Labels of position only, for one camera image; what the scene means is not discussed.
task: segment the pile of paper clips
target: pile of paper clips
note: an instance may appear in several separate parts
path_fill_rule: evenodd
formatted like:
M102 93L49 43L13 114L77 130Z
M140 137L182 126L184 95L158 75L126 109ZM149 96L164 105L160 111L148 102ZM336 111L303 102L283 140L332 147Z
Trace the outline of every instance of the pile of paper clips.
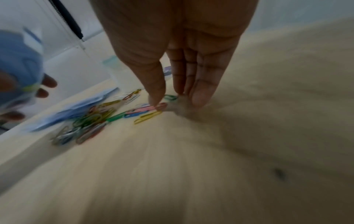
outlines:
M77 144L82 144L88 139L95 137L106 125L121 118L138 117L134 124L141 123L162 113L167 107L167 103L159 103L157 106L141 104L138 108L128 110L112 116L122 105L126 105L140 96L141 89L125 96L122 100L115 100L92 107L87 114L76 119L72 125L62 128L52 140L53 145L64 145L72 140ZM165 95L168 101L177 99L177 96Z

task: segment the dark spot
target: dark spot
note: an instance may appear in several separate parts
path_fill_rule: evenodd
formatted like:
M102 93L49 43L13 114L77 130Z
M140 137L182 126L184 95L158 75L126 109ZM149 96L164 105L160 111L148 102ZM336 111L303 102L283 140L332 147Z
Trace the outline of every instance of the dark spot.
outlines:
M287 180L287 175L285 174L285 172L280 169L280 168L275 168L273 170L275 176L280 179L281 181L286 181Z

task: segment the wooden table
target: wooden table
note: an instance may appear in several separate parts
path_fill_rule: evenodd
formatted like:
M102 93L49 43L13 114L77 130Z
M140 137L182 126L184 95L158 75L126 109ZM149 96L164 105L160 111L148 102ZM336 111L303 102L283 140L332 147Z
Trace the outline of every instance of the wooden table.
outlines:
M0 223L353 223L353 27L244 35L197 113L119 120L65 148L53 128L1 141Z

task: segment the hand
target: hand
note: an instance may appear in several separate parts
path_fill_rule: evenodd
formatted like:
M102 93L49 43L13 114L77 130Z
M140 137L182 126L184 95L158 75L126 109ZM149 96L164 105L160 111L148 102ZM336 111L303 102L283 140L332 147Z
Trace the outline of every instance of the hand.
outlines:
M258 0L91 0L117 57L156 105L166 86L159 59L170 58L173 86L204 106L248 26Z
M42 84L47 87L50 87L50 88L54 88L57 86L57 82L47 74L44 74ZM16 81L8 74L0 72L0 92L11 91L14 88L16 88ZM46 97L48 97L48 95L49 95L49 93L47 91L40 88L37 91L36 97L46 98ZM0 115L1 119L13 120L13 121L22 120L24 117L25 116L23 114L21 114L17 111Z

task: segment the orange paper clip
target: orange paper clip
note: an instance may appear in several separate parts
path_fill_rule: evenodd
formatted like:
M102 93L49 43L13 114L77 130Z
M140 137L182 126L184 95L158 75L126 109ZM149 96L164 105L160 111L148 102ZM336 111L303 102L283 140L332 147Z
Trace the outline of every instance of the orange paper clip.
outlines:
M136 119L134 121L134 124L138 124L138 123L141 123L143 121L146 121L146 120L148 120L150 118L153 118L153 117L155 117L155 116L157 116L157 115L159 115L161 113L162 113L162 111L156 111L156 112L153 112L153 113L150 113L150 114L146 114L146 115L140 116L138 119Z

